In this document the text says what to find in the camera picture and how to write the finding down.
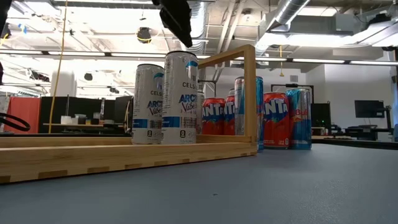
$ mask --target computer monitor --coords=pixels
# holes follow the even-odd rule
[[[331,117],[329,103],[311,104],[311,126],[330,128]]]
[[[384,118],[384,102],[382,100],[356,100],[355,117]]]

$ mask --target table surface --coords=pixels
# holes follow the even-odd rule
[[[1,223],[397,223],[398,151],[311,151],[0,185]]]

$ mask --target white wall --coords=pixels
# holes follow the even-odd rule
[[[206,78],[211,79],[214,73],[213,68],[209,68],[206,71]],[[305,84],[305,74],[301,73],[299,69],[283,69],[284,77],[280,76],[280,69],[277,68],[273,71],[269,71],[268,69],[256,69],[256,75],[263,78],[264,82],[264,93],[271,91],[271,84],[286,84],[292,83],[290,81],[291,75],[298,75],[298,84]],[[239,76],[243,76],[242,68],[225,68],[223,73],[221,74],[217,85],[216,85],[216,93],[217,97],[227,97],[228,92],[231,88],[234,88],[235,78]],[[285,88],[274,87],[274,91],[285,91]],[[213,97],[214,93],[206,87],[205,90],[206,97]]]
[[[383,100],[384,106],[392,105],[390,67],[322,65],[309,71],[306,77],[307,84],[315,85],[315,102],[330,101],[331,122],[342,128],[369,124],[367,118],[355,117],[355,100]],[[370,123],[387,127],[386,118],[370,118]]]

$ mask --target wooden frame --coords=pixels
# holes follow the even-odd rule
[[[130,138],[3,137],[0,183],[256,155],[254,47],[244,45],[208,57],[198,68],[237,57],[244,57],[244,136],[200,134],[196,144],[187,145],[132,145]]]

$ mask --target white can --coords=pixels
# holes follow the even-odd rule
[[[162,144],[196,143],[198,59],[184,51],[166,55]]]
[[[160,144],[164,69],[158,65],[137,67],[132,112],[132,143]]]
[[[197,134],[201,134],[201,129],[203,127],[203,125],[201,123],[201,111],[202,111],[204,102],[205,102],[205,93],[202,91],[198,91]]]

